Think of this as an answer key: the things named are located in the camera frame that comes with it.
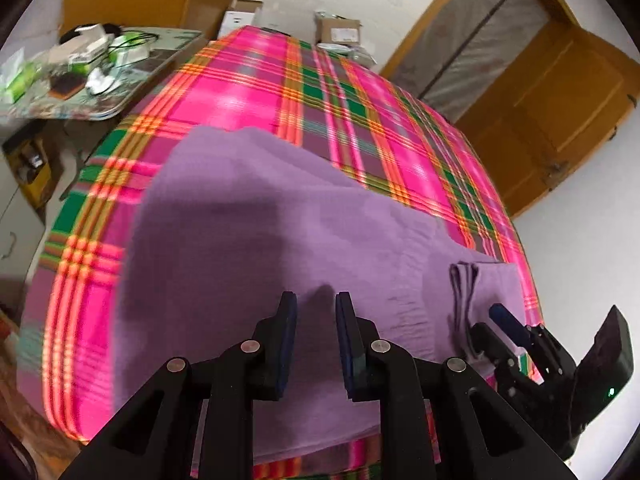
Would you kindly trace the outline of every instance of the white cabinet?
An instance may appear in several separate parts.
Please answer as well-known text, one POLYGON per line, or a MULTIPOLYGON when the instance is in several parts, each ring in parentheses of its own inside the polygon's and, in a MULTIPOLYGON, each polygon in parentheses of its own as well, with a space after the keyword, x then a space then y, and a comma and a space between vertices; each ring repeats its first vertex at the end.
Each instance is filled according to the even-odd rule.
POLYGON ((0 302, 11 314, 19 310, 24 280, 43 234, 40 218, 16 190, 0 218, 0 302))
POLYGON ((9 207, 9 202, 18 189, 18 183, 14 179, 11 168, 4 159, 2 150, 0 150, 0 218, 9 207))

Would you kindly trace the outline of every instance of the wooden door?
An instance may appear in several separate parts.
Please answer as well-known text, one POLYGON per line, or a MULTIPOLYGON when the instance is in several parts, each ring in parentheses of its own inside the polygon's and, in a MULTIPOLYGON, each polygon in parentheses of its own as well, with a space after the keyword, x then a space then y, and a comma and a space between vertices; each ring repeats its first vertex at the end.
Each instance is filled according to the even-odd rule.
POLYGON ((550 22, 460 118, 512 216, 609 139, 640 94, 640 65, 575 25, 550 22))

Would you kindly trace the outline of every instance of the bed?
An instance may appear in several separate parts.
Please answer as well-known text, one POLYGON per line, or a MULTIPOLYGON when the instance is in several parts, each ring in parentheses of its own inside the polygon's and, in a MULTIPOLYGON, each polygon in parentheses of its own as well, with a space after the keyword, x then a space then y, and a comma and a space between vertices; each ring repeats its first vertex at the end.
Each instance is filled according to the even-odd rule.
MULTIPOLYGON (((441 218, 458 243, 517 265, 527 322, 542 321, 516 231, 461 132, 369 70, 245 27, 209 43, 105 138, 49 235, 22 317, 18 389, 68 437, 87 442, 112 415, 110 311, 132 220, 196 124, 257 126, 441 218)), ((344 453, 348 478, 376 475, 378 437, 345 444, 344 453)), ((308 476, 321 460, 314 455, 256 465, 254 476, 308 476)))

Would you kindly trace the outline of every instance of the folded purple cloth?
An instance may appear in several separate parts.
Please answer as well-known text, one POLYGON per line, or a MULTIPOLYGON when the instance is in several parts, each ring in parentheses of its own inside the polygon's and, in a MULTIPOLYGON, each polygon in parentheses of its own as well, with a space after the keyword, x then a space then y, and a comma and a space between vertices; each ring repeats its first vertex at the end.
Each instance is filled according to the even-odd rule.
POLYGON ((113 319, 116 408, 166 359, 206 360, 247 338, 292 290, 289 384, 280 402, 255 403, 255 462, 375 434, 378 404, 344 390, 335 294, 349 291, 382 337, 441 362, 455 354, 449 266, 460 261, 493 260, 271 134, 197 126, 137 211, 113 319))
POLYGON ((482 264, 460 262, 450 266, 451 285, 454 293, 454 327, 456 347, 464 358, 483 377, 494 371, 493 364, 479 354, 471 344, 469 329, 475 323, 484 322, 516 355, 524 349, 511 341, 489 318, 494 303, 503 304, 518 321, 526 324, 524 299, 514 264, 482 264))

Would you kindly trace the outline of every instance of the wooden floor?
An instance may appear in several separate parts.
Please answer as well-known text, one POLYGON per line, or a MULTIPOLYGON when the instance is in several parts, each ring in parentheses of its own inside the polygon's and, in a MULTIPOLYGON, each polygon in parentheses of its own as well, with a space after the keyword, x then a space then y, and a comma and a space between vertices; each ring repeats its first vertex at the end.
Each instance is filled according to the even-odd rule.
POLYGON ((30 452, 40 480, 56 480, 78 455, 80 444, 55 430, 15 386, 15 326, 0 312, 0 420, 30 452))

